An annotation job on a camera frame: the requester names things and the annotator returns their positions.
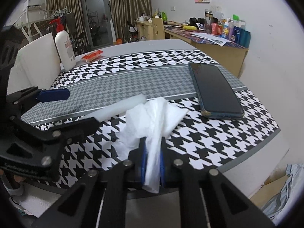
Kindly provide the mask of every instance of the white wall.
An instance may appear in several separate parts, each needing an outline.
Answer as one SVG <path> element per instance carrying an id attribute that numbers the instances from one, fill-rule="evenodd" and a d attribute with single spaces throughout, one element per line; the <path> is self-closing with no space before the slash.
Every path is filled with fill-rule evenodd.
<path id="1" fill-rule="evenodd" d="M 225 17 L 246 21 L 252 39 L 241 81 L 261 100 L 282 129 L 290 150 L 279 164 L 304 163 L 304 32 L 284 0 L 151 0 L 152 9 L 169 20 L 203 17 L 210 4 L 221 6 Z"/>
<path id="2" fill-rule="evenodd" d="M 15 21 L 21 16 L 21 14 L 23 13 L 23 3 L 25 1 L 26 0 L 21 0 L 19 2 L 19 4 L 16 6 L 14 11 L 11 13 L 10 17 L 8 18 L 8 20 L 6 22 L 6 26 L 13 25 L 15 23 Z M 44 3 L 44 0 L 29 0 L 28 4 L 35 5 L 35 4 L 42 4 L 42 3 Z M 43 12 L 41 10 L 31 12 L 29 14 L 30 21 L 37 20 L 37 19 L 43 19 Z M 26 23 L 25 15 L 22 17 L 22 22 Z"/>

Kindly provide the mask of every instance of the brown curtain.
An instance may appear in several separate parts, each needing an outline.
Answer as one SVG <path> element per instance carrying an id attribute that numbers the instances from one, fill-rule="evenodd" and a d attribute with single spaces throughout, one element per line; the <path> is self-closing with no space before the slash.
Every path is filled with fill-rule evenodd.
<path id="1" fill-rule="evenodd" d="M 127 22 L 134 24 L 134 20 L 142 13 L 152 15 L 150 0 L 110 0 L 112 19 L 116 31 L 116 38 L 123 38 L 123 28 Z"/>
<path id="2" fill-rule="evenodd" d="M 76 20 L 77 34 L 85 31 L 83 24 L 83 14 L 80 0 L 46 0 L 47 10 L 58 10 L 67 7 L 68 11 L 74 13 Z"/>

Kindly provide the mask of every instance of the metal rack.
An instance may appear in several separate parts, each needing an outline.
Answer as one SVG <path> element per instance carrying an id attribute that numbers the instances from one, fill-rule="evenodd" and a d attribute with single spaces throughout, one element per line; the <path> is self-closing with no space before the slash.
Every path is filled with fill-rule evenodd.
<path id="1" fill-rule="evenodd" d="M 41 10 L 43 11 L 44 18 L 40 20 L 30 21 L 29 20 L 29 13 L 31 11 L 35 10 Z M 67 7 L 64 9 L 58 9 L 58 10 L 46 10 L 42 9 L 41 5 L 35 5 L 35 6 L 27 6 L 25 11 L 22 13 L 22 15 L 16 20 L 14 23 L 14 26 L 17 29 L 20 29 L 28 42 L 33 41 L 33 37 L 39 35 L 39 37 L 42 36 L 41 30 L 44 30 L 50 26 L 50 22 L 55 18 L 59 17 L 61 14 L 68 12 Z M 26 23 L 22 22 L 22 17 L 25 16 Z"/>

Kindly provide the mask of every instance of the yellow sponge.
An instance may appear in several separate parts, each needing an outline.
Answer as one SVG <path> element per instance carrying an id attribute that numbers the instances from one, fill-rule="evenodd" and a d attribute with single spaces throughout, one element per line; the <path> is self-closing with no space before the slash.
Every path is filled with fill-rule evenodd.
<path id="1" fill-rule="evenodd" d="M 184 25 L 183 29 L 188 29 L 188 30 L 196 30 L 196 26 L 188 26 L 188 25 Z"/>

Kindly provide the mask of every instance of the glass door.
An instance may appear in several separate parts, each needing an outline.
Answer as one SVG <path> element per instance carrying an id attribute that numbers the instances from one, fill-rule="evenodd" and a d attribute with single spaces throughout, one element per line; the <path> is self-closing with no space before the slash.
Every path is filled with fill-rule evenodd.
<path id="1" fill-rule="evenodd" d="M 85 26 L 92 49 L 113 43 L 108 0 L 82 0 Z"/>

